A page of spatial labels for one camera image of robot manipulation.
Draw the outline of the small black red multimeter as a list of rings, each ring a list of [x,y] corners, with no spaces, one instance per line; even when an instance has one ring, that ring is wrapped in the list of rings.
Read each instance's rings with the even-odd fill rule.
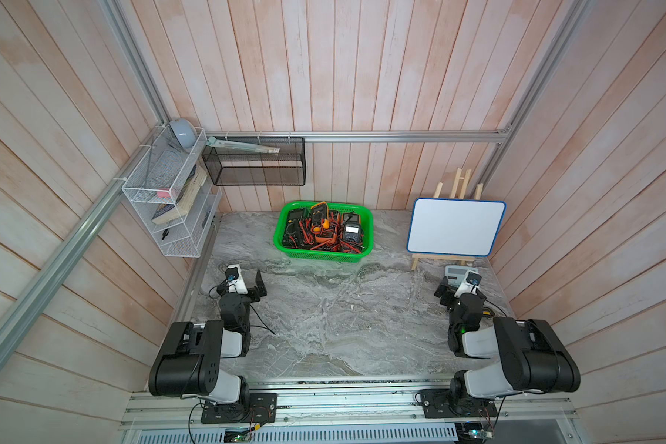
[[[363,246],[364,231],[361,226],[361,218],[355,212],[342,215],[342,231],[340,239],[342,245],[349,250],[360,251]]]

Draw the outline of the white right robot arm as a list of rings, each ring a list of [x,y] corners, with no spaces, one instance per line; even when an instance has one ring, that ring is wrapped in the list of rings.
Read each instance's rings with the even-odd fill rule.
[[[451,352],[491,362],[480,369],[462,371],[455,377],[453,390],[472,400],[523,392],[577,391],[581,372],[547,321],[492,316],[492,325],[481,327],[488,298],[479,284],[476,273],[456,282],[444,277],[435,291],[440,304],[449,309]]]

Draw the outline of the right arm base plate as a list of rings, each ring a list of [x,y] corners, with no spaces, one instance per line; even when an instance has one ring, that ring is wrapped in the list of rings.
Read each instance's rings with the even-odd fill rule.
[[[473,398],[465,392],[420,390],[417,397],[427,419],[486,418],[498,413],[493,401]]]

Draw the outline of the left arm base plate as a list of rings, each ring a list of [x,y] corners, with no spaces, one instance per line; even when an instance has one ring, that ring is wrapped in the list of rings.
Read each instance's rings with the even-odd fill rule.
[[[255,392],[236,403],[205,403],[201,422],[205,425],[268,424],[276,421],[278,396],[274,392]]]

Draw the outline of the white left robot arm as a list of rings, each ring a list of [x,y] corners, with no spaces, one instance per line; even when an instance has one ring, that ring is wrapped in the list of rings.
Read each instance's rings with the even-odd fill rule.
[[[252,305],[268,295],[266,284],[257,273],[255,285],[248,288],[241,267],[233,265],[215,290],[219,320],[181,321],[170,326],[150,370],[148,390],[152,395],[196,397],[216,406],[244,408],[250,404],[245,378],[226,372],[220,362],[249,352]]]

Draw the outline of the yellow clamp meter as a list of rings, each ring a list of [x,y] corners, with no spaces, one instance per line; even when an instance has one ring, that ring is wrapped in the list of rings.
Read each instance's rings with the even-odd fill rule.
[[[311,229],[314,233],[320,233],[329,229],[329,206],[326,202],[317,203],[310,208]]]

